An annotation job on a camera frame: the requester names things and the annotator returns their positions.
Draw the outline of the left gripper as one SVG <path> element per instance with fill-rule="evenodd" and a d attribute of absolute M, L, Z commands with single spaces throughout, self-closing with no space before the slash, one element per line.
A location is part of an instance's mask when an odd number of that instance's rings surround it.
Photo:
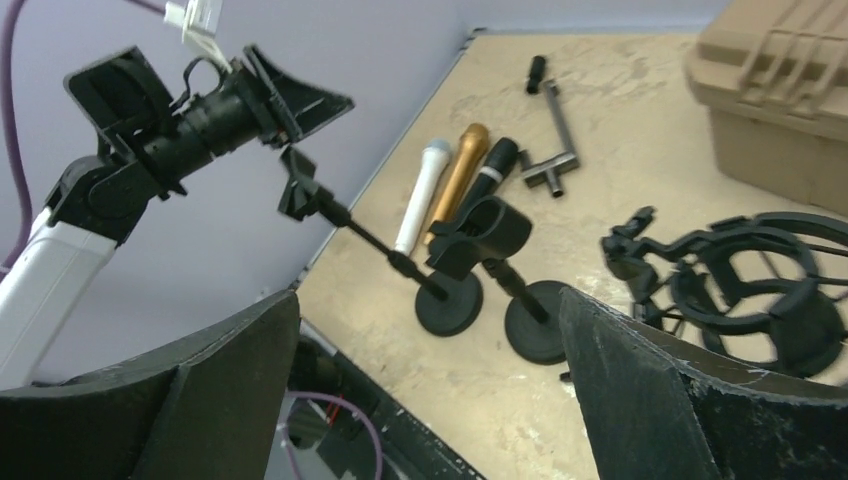
<path fill-rule="evenodd" d="M 240 68 L 214 91 L 196 96 L 169 127 L 142 134 L 142 149 L 159 188 L 183 193 L 181 181 L 258 139 L 299 143 L 355 107 L 354 100 L 291 76 L 255 45 L 243 48 L 253 72 Z"/>

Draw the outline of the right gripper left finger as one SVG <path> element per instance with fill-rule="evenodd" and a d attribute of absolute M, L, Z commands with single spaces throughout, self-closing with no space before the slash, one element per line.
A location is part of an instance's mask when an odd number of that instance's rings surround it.
<path fill-rule="evenodd" d="M 5 479 L 260 479 L 299 339 L 295 293 L 59 385 L 1 395 Z"/>

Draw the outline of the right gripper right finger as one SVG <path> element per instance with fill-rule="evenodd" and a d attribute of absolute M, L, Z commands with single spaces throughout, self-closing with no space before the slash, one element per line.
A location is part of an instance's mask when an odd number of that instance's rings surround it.
<path fill-rule="evenodd" d="M 559 325 L 603 479 L 843 479 L 847 392 L 711 353 L 566 286 Z"/>

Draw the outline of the white microphone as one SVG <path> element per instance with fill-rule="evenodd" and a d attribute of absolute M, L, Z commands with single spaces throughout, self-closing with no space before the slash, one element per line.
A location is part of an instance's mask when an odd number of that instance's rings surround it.
<path fill-rule="evenodd" d="M 434 192 L 450 158 L 451 147 L 444 139 L 433 139 L 422 150 L 421 168 L 398 230 L 395 251 L 405 255 L 413 251 Z"/>

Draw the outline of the black tripod shock-mount stand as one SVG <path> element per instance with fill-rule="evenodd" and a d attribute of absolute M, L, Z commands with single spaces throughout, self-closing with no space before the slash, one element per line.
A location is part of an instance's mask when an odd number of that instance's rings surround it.
<path fill-rule="evenodd" d="M 728 357 L 727 337 L 764 334 L 774 359 L 759 368 L 810 378 L 844 351 L 847 327 L 822 287 L 844 278 L 822 274 L 816 253 L 844 257 L 847 224 L 801 212 L 736 216 L 693 230 L 669 244 L 644 236 L 655 209 L 639 209 L 600 240 L 610 273 L 631 295 L 632 318 L 671 335 L 685 325 L 700 332 L 706 350 Z"/>

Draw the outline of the gold microphone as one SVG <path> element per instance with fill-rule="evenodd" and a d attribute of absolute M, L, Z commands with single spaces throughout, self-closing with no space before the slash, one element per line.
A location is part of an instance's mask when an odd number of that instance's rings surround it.
<path fill-rule="evenodd" d="M 437 201 L 431 225 L 453 218 L 489 145 L 489 130 L 481 123 L 471 123 L 460 136 L 454 167 Z"/>

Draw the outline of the black microphone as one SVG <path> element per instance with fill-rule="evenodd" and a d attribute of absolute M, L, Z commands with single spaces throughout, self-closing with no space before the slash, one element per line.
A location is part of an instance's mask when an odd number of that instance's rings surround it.
<path fill-rule="evenodd" d="M 518 154 L 519 146 L 513 139 L 500 138 L 488 152 L 457 212 L 462 213 L 482 197 L 494 194 L 514 169 Z"/>

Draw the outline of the black round-base mic stand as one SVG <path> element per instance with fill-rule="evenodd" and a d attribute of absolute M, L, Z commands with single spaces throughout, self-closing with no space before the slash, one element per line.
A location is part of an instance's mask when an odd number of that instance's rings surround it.
<path fill-rule="evenodd" d="M 474 201 L 455 219 L 436 221 L 429 232 L 426 265 L 454 280 L 480 265 L 510 297 L 504 313 L 504 332 L 512 350 L 537 365 L 566 361 L 558 324 L 561 290 L 557 280 L 528 283 L 509 259 L 524 248 L 533 222 L 501 197 L 487 195 Z"/>

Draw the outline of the black clip mic stand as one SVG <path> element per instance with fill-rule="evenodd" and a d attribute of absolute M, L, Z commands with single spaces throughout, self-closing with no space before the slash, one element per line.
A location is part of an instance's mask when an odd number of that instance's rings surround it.
<path fill-rule="evenodd" d="M 469 273 L 461 280 L 440 272 L 424 274 L 409 255 L 391 249 L 353 219 L 351 211 L 315 179 L 316 167 L 305 154 L 289 146 L 282 150 L 280 161 L 288 173 L 278 204 L 281 214 L 296 221 L 319 215 L 337 228 L 353 231 L 379 251 L 393 270 L 418 285 L 415 314 L 419 324 L 430 334 L 438 337 L 458 335 L 475 322 L 484 298 L 481 282 L 475 274 Z"/>

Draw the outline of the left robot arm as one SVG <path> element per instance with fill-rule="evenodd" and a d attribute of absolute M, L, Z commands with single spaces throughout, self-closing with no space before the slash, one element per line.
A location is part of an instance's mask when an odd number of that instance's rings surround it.
<path fill-rule="evenodd" d="M 63 172 L 1 283 L 1 386 L 30 383 L 92 280 L 153 198 L 184 195 L 183 180 L 258 141 L 294 145 L 351 111 L 341 93 L 299 80 L 254 45 L 218 68 L 217 86 L 173 97 L 131 47 L 68 75 L 64 86 L 98 139 Z"/>

